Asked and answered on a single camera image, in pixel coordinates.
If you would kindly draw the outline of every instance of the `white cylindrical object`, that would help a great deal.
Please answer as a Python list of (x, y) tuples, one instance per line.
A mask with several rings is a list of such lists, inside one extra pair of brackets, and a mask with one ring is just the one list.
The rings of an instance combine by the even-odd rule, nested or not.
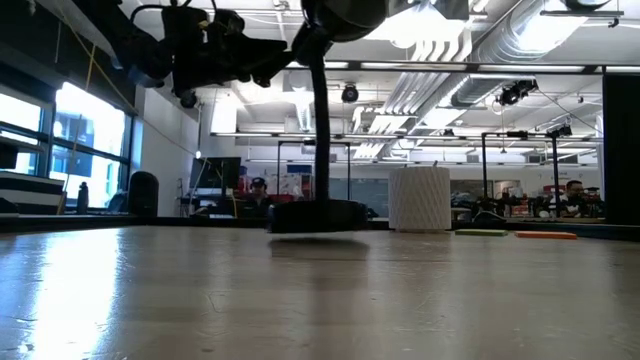
[(398, 231), (451, 228), (449, 169), (408, 167), (389, 176), (389, 227)]

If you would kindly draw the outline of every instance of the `man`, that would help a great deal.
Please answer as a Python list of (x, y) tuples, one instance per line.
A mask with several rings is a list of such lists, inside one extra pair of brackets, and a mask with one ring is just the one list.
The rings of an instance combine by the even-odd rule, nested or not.
[(264, 218), (267, 217), (269, 206), (273, 201), (267, 195), (267, 182), (257, 177), (251, 180), (251, 193), (245, 198), (245, 211), (247, 217)]
[[(565, 193), (560, 195), (560, 216), (567, 218), (582, 217), (586, 210), (583, 195), (584, 187), (582, 182), (578, 180), (569, 181)], [(549, 210), (556, 210), (555, 194), (552, 194)]]

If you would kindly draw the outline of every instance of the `bottle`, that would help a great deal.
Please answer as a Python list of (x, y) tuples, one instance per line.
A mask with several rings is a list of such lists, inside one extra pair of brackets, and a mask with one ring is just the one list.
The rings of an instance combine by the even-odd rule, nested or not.
[(86, 215), (88, 208), (89, 208), (89, 188), (87, 187), (87, 183), (83, 181), (82, 185), (80, 185), (80, 191), (78, 191), (77, 214)]

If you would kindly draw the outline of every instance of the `cap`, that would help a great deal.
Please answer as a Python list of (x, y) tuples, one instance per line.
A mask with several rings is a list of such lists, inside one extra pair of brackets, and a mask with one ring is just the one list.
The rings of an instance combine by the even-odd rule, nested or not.
[(251, 187), (254, 187), (254, 186), (260, 186), (260, 187), (264, 186), (266, 188), (267, 182), (260, 177), (253, 178), (253, 180), (251, 180)]

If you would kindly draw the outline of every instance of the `green mat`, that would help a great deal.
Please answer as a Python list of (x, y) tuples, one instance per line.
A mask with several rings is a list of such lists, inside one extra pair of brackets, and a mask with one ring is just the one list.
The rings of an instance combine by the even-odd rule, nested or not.
[(471, 236), (507, 236), (507, 230), (480, 230), (480, 229), (462, 229), (456, 230), (456, 235)]

